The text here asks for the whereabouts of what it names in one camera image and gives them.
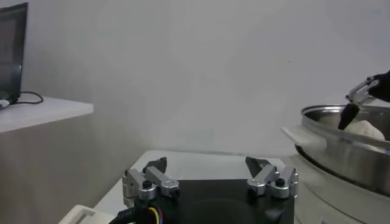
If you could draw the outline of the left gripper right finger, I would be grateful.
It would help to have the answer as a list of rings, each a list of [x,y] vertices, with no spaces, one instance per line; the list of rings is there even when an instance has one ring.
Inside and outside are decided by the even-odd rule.
[[[299,174],[295,167],[286,166],[278,170],[268,160],[253,157],[246,157],[245,162],[252,176],[247,180],[247,186],[254,196],[269,193],[278,199],[297,197]]]

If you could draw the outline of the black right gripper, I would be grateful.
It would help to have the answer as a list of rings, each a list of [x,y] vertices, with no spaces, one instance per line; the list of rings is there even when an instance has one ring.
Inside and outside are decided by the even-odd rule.
[[[389,91],[389,71],[384,74],[368,77],[365,81],[354,87],[346,95],[349,103],[341,112],[338,129],[344,130],[356,118],[360,111],[360,106],[373,102],[375,98],[389,102]]]

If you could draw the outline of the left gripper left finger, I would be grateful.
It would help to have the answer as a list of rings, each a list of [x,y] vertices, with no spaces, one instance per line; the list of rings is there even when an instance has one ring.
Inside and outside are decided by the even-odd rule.
[[[142,171],[127,169],[122,176],[122,194],[124,205],[128,208],[135,206],[135,202],[150,202],[158,195],[169,199],[180,197],[180,185],[165,175],[167,158],[162,157],[149,161]]]

